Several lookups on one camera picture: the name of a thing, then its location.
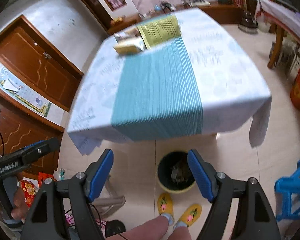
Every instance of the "chair leg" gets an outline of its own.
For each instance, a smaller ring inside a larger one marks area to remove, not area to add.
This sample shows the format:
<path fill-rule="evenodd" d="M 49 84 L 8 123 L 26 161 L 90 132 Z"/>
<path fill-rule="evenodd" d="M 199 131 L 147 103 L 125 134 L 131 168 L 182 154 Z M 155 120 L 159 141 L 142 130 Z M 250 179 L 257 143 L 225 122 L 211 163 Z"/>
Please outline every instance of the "chair leg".
<path fill-rule="evenodd" d="M 283 37 L 284 37 L 284 29 L 278 25 L 277 26 L 277 36 L 275 39 L 273 52 L 272 52 L 271 58 L 268 63 L 268 68 L 273 68 L 274 63 L 279 58 L 281 47 L 282 47 Z"/>

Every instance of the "cabinet door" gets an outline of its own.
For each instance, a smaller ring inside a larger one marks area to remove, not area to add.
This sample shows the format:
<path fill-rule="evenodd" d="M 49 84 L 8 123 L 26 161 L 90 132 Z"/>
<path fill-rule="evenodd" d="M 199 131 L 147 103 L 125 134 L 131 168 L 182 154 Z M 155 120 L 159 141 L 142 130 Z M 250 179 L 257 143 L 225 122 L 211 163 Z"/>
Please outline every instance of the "cabinet door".
<path fill-rule="evenodd" d="M 4 154 L 10 154 L 20 148 L 40 140 L 52 137 L 61 138 L 61 132 L 39 122 L 25 114 L 4 98 L 0 97 L 0 132 L 4 141 Z M 2 154 L 2 141 L 0 137 L 0 155 Z M 39 172 L 53 174 L 57 169 L 59 151 L 52 152 L 40 158 L 25 172 L 38 175 Z"/>
<path fill-rule="evenodd" d="M 80 81 L 62 68 L 21 26 L 0 42 L 0 56 L 16 76 L 23 82 L 31 82 L 39 94 L 70 108 Z"/>

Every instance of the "hand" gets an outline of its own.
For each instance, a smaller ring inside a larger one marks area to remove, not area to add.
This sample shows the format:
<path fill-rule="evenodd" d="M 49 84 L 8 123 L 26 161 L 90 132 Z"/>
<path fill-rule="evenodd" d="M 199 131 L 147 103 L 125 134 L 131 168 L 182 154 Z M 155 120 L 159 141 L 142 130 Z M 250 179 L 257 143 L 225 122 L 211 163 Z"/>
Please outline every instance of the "hand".
<path fill-rule="evenodd" d="M 18 181 L 22 180 L 23 176 L 21 173 L 17 174 Z M 25 194 L 21 187 L 18 187 L 14 197 L 13 197 L 13 203 L 15 204 L 15 208 L 11 212 L 11 216 L 15 220 L 24 220 L 26 218 L 26 215 L 28 213 L 28 205 L 25 202 Z"/>

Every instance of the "foot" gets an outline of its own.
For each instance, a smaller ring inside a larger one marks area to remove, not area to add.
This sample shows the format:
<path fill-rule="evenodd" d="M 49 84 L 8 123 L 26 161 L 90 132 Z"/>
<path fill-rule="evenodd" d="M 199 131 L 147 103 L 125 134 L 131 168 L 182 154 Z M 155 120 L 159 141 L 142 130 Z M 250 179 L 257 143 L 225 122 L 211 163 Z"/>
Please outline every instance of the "foot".
<path fill-rule="evenodd" d="M 202 207 L 199 204 L 193 204 L 182 214 L 178 222 L 186 224 L 188 227 L 192 226 L 194 222 L 198 220 L 201 215 Z"/>
<path fill-rule="evenodd" d="M 174 223 L 173 219 L 173 201 L 169 193 L 162 193 L 158 198 L 158 212 L 166 217 L 169 225 Z"/>

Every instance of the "wooden table leg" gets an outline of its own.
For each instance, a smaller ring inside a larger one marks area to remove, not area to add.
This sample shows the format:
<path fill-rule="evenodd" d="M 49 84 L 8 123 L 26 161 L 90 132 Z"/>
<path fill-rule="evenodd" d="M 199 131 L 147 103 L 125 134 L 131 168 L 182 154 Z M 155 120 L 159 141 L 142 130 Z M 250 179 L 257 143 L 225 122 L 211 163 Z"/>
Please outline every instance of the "wooden table leg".
<path fill-rule="evenodd" d="M 270 33 L 275 33 L 275 24 L 274 23 L 271 23 L 271 27 L 270 27 Z"/>
<path fill-rule="evenodd" d="M 277 26 L 277 37 L 275 38 L 275 44 L 274 44 L 271 58 L 268 63 L 268 68 L 273 68 L 274 63 L 279 58 L 281 47 L 282 47 L 283 36 L 284 36 L 284 29 L 278 25 Z"/>

